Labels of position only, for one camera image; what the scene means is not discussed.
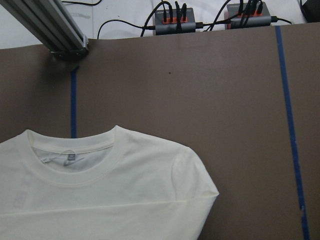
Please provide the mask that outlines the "aluminium frame post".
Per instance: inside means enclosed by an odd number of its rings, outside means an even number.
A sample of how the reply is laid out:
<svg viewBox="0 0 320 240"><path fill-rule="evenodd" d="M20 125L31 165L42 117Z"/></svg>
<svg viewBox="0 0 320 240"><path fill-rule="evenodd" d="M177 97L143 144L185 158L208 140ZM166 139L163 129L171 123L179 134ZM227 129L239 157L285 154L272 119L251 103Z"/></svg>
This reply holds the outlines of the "aluminium frame post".
<svg viewBox="0 0 320 240"><path fill-rule="evenodd" d="M0 4L58 59L88 54L87 36L60 0L2 0Z"/></svg>

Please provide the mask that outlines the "cream white t-shirt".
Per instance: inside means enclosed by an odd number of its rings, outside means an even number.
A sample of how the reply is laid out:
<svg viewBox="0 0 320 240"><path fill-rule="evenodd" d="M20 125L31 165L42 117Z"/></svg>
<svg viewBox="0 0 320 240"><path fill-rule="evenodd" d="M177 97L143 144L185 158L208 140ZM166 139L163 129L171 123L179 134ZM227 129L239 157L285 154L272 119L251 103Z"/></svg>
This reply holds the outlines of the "cream white t-shirt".
<svg viewBox="0 0 320 240"><path fill-rule="evenodd" d="M0 145L3 240L196 240L218 195L191 148L119 126Z"/></svg>

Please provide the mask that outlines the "grey orange usb hub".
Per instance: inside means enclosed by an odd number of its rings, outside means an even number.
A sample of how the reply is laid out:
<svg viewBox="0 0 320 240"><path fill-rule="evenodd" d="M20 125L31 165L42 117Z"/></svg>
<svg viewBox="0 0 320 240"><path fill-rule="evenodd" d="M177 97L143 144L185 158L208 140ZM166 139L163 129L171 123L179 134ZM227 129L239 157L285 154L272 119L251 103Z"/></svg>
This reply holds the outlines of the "grey orange usb hub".
<svg viewBox="0 0 320 240"><path fill-rule="evenodd" d="M237 15L235 18L230 19L225 24L225 28L230 29L242 29L253 27L265 27L270 26L271 23L276 23L278 18L271 16L269 9L264 1L258 1L254 14Z"/></svg>
<svg viewBox="0 0 320 240"><path fill-rule="evenodd" d="M154 15L154 34L156 36L172 35L179 33L194 33L196 29L203 28L202 22L195 21L194 10L191 7L186 8L186 13L181 13L180 28L178 26L177 10L172 10L172 17L170 11L166 10L166 21L164 18L164 10L156 10Z"/></svg>

